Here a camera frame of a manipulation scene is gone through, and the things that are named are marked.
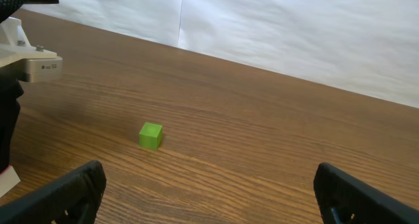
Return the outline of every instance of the cube top face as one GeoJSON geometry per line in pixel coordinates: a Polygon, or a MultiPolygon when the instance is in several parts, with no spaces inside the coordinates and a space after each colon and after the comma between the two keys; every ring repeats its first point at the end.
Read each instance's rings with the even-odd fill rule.
{"type": "Polygon", "coordinates": [[[162,131],[162,129],[163,129],[162,125],[146,122],[143,128],[141,129],[141,131],[139,132],[139,134],[157,138],[160,132],[162,131]]]}

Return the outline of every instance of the white backdrop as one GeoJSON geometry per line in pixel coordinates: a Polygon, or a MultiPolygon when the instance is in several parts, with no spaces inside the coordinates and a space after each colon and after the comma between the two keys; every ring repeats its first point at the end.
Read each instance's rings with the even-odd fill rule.
{"type": "Polygon", "coordinates": [[[419,107],[417,1],[60,0],[26,9],[419,107]]]}

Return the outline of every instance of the cube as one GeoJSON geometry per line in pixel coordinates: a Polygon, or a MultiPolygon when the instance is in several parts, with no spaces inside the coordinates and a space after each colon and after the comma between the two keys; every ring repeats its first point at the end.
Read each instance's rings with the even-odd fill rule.
{"type": "Polygon", "coordinates": [[[139,146],[157,150],[163,138],[163,126],[146,122],[139,132],[139,146]]]}

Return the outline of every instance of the wood grain surface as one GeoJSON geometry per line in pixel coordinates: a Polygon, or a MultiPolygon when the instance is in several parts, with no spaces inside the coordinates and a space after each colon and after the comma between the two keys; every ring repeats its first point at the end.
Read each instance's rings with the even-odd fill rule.
{"type": "Polygon", "coordinates": [[[419,109],[18,11],[59,81],[22,83],[10,202],[97,159],[96,223],[321,223],[329,162],[419,208],[419,109]],[[161,149],[138,147],[144,122],[161,149]]]}

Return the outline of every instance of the screw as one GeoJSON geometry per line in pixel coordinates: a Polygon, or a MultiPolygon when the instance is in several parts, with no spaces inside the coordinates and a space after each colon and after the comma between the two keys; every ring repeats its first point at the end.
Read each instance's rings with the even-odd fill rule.
{"type": "Polygon", "coordinates": [[[44,51],[44,47],[43,46],[37,46],[37,51],[43,52],[44,51]]]}

